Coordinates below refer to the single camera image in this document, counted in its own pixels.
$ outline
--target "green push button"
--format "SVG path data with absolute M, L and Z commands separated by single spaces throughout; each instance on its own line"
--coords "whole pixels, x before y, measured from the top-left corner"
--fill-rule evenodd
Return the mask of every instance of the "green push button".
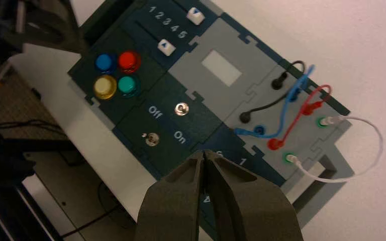
M 132 94 L 137 88 L 135 80 L 130 76 L 125 76 L 119 79 L 118 89 L 123 94 Z

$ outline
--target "blue push button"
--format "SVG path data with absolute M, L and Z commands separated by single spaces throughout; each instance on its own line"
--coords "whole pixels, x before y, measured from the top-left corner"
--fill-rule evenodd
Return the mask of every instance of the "blue push button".
M 95 66 L 101 72 L 111 72 L 114 66 L 114 60 L 108 54 L 100 54 L 95 60 Z

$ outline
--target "black cable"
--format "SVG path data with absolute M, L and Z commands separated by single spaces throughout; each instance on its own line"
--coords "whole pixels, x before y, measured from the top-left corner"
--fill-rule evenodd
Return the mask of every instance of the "black cable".
M 52 127 L 52 128 L 56 128 L 56 129 L 61 130 L 60 126 L 52 124 L 50 122 L 46 122 L 46 121 L 41 120 L 41 119 L 31 119 L 31 120 L 28 120 L 26 122 L 4 122 L 4 123 L 0 123 L 0 130 L 2 130 L 2 129 L 12 129 L 12 128 L 27 127 L 27 126 L 42 128 L 44 130 L 47 130 L 47 131 L 50 131 L 50 132 L 54 132 L 54 133 L 60 134 L 62 136 L 66 135 L 65 133 L 60 132 L 58 130 L 54 130 L 54 129 L 48 128 L 48 127 Z
M 46 122 L 46 121 L 41 120 L 41 119 L 31 119 L 31 120 L 28 120 L 26 122 L 3 122 L 3 123 L 0 123 L 0 126 L 5 126 L 5 125 L 21 125 L 21 124 L 26 124 L 27 125 L 27 124 L 32 124 L 33 122 L 41 122 L 44 125 L 61 129 L 61 127 L 59 125 L 55 125 L 55 124 L 52 124 L 50 122 Z
M 104 209 L 105 212 L 107 212 L 106 208 L 104 207 L 103 200 L 101 199 L 101 193 L 100 193 L 100 188 L 101 188 L 101 186 L 102 186 L 103 184 L 104 184 L 104 182 L 101 182 L 101 183 L 99 184 L 99 187 L 98 187 L 98 189 L 97 189 L 97 196 L 99 197 L 99 202 L 100 202 L 101 207 Z M 115 206 L 115 208 L 116 208 L 116 207 L 121 207 L 121 204 L 120 204 L 120 203 L 117 204 L 117 205 Z M 115 224 L 119 225 L 121 228 L 127 229 L 127 227 L 125 227 L 125 226 L 119 224 L 118 222 L 116 222 L 116 221 L 112 218 L 111 215 L 109 215 L 109 218 L 110 218 Z
M 261 107 L 258 107 L 258 108 L 254 108 L 254 109 L 251 109 L 251 110 L 248 110 L 248 111 L 245 111 L 245 112 L 242 112 L 239 116 L 239 119 L 242 123 L 248 123 L 251 121 L 251 113 L 252 112 L 255 112 L 255 111 L 260 111 L 260 110 L 263 110 L 263 109 L 267 109 L 267 108 L 270 108 L 272 107 L 273 105 L 281 102 L 283 99 L 286 98 L 287 96 L 287 93 L 286 92 L 284 95 L 282 95 L 281 97 L 279 97 L 277 100 L 273 101 L 272 103 L 270 104 L 266 104 L 264 106 L 261 106 Z
M 273 80 L 273 82 L 271 83 L 271 86 L 273 87 L 273 89 L 280 89 L 280 88 L 282 88 L 283 81 L 287 78 L 287 72 L 295 64 L 301 64 L 301 66 L 302 66 L 302 71 L 301 72 L 304 74 L 304 72 L 306 70 L 306 64 L 304 63 L 304 61 L 301 61 L 301 60 L 294 61 L 286 68 L 286 70 L 280 75 L 279 78 Z M 282 95 L 281 97 L 279 97 L 278 99 L 276 99 L 275 101 L 273 101 L 270 104 L 266 104 L 264 106 L 257 107 L 257 108 L 254 108 L 254 109 L 242 112 L 240 114 L 240 116 L 239 116 L 240 121 L 242 123 L 250 122 L 251 121 L 251 113 L 252 112 L 256 112 L 256 111 L 260 111 L 260 110 L 264 110 L 264 109 L 272 107 L 273 105 L 275 105 L 275 104 L 281 102 L 283 99 L 285 99 L 288 93 L 289 93 L 289 90 L 284 95 Z
M 92 221 L 90 221 L 90 222 L 88 222 L 88 223 L 86 223 L 86 224 L 84 224 L 84 225 L 78 227 L 77 229 L 75 229 L 75 230 L 73 230 L 73 231 L 70 231 L 70 232 L 68 232 L 68 233 L 66 233 L 66 234 L 63 234 L 63 235 L 61 236 L 61 238 L 68 237 L 68 236 L 70 236 L 70 235 L 72 235 L 72 234 L 74 234 L 74 233 L 77 233 L 77 232 L 81 231 L 82 229 L 84 229 L 84 228 L 86 228 L 86 227 L 89 227 L 91 224 L 93 224 L 93 223 L 95 223 L 95 222 L 101 220 L 103 217 L 106 217 L 107 215 L 109 215 L 110 213 L 112 213 L 113 211 L 115 211 L 115 210 L 118 209 L 118 208 L 119 208 L 119 206 L 116 206 L 116 207 L 110 209 L 109 211 L 105 212 L 103 215 L 97 217 L 96 219 L 94 219 L 94 220 L 92 220 Z
M 288 72 L 289 69 L 290 69 L 293 65 L 295 65 L 295 64 L 301 64 L 301 66 L 302 66 L 301 73 L 304 74 L 305 71 L 306 71 L 306 64 L 304 63 L 304 61 L 301 61 L 301 60 L 296 60 L 296 61 L 292 62 L 292 63 L 286 68 L 285 73 Z
M 66 134 L 57 130 L 53 130 L 51 128 L 46 127 L 46 125 L 41 125 L 41 124 L 28 124 L 28 125 L 14 125 L 14 126 L 7 126 L 7 127 L 0 127 L 0 130 L 3 129 L 13 129 L 13 128 L 21 128 L 21 127 L 37 127 L 41 128 L 44 130 L 47 130 L 49 132 L 57 133 L 59 135 L 65 136 Z

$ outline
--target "electronic control panel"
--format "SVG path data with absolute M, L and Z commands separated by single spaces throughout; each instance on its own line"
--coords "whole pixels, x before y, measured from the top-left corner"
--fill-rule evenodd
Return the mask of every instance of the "electronic control panel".
M 283 73 L 283 85 L 274 88 Z M 324 128 L 316 122 L 349 114 L 332 97 L 299 119 L 277 150 L 266 139 L 235 134 L 235 128 L 275 132 L 283 101 L 252 113 L 248 123 L 239 116 L 281 97 L 303 73 L 209 0 L 133 1 L 69 74 L 156 179 L 194 151 L 211 149 L 280 186 L 302 227 L 343 184 L 313 182 L 284 156 L 295 154 L 321 177 L 353 173 L 334 145 L 351 124 Z M 289 100 L 286 123 L 318 86 L 308 79 L 302 87 Z M 201 227 L 215 237 L 211 200 L 204 194 L 200 201 Z

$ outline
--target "white table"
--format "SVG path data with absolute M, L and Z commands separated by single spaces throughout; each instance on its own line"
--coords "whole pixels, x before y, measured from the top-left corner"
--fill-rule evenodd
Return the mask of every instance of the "white table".
M 103 0 L 72 0 L 82 24 Z M 284 58 L 314 63 L 352 115 L 377 124 L 386 139 L 386 1 L 214 0 Z M 33 45 L 11 59 L 89 164 L 137 218 L 155 179 L 93 114 L 66 72 L 79 55 Z M 337 143 L 353 169 L 376 153 L 376 136 L 354 125 Z M 347 183 L 303 228 L 305 240 L 386 240 L 386 145 L 376 170 Z

